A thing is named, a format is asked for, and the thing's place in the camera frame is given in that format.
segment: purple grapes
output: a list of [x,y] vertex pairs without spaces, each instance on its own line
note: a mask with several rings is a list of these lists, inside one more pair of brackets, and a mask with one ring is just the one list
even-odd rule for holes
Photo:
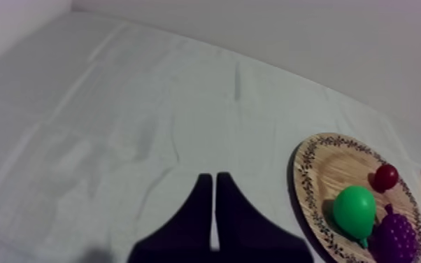
[[380,257],[391,262],[413,262],[418,251],[416,233],[404,215],[393,214],[391,204],[386,205],[386,215],[377,232]]

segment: red fruit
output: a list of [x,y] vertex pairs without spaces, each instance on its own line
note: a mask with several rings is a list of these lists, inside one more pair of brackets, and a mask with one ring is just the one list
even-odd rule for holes
[[373,184],[377,190],[385,191],[394,187],[398,182],[398,171],[391,164],[378,167]]

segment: green fruit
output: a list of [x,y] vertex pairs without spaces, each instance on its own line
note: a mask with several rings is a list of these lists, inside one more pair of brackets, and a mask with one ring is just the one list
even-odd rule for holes
[[376,216],[376,200],[372,193],[362,186],[345,188],[334,200],[333,214],[336,224],[367,248],[366,238],[372,233]]

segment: table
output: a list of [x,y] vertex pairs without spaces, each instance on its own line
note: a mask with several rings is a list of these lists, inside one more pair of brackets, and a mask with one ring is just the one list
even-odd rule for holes
[[123,262],[203,172],[230,171],[263,215],[305,238],[286,169],[319,132],[378,151],[421,209],[421,133],[402,121],[235,52],[65,15],[0,59],[0,262]]

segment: white wall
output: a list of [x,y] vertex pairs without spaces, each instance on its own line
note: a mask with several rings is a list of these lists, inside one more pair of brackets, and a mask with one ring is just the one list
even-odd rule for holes
[[71,0],[0,0],[0,55],[70,8]]
[[270,63],[421,129],[420,0],[74,0]]

